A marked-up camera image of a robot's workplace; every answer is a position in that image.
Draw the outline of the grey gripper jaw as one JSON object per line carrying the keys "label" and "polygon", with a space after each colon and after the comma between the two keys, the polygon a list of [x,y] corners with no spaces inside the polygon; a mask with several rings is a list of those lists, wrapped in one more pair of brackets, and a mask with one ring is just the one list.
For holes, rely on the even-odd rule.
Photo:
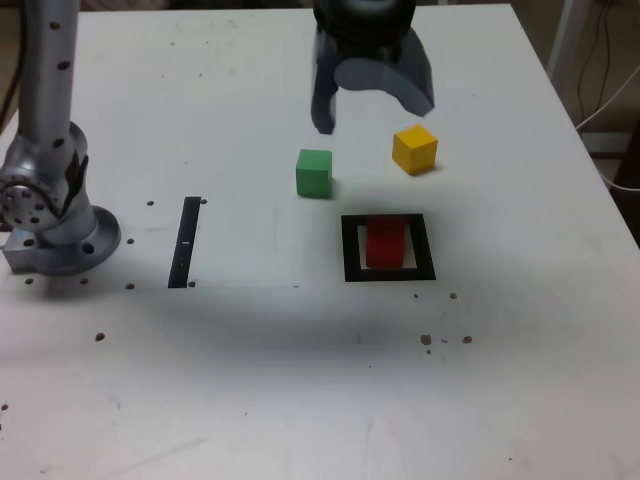
{"label": "grey gripper jaw", "polygon": [[335,95],[339,88],[335,72],[344,55],[336,40],[321,27],[316,28],[313,59],[311,119],[320,134],[331,135],[336,124]]}
{"label": "grey gripper jaw", "polygon": [[349,91],[383,91],[419,117],[435,106],[431,64],[412,28],[392,46],[347,56],[334,70],[334,79]]}

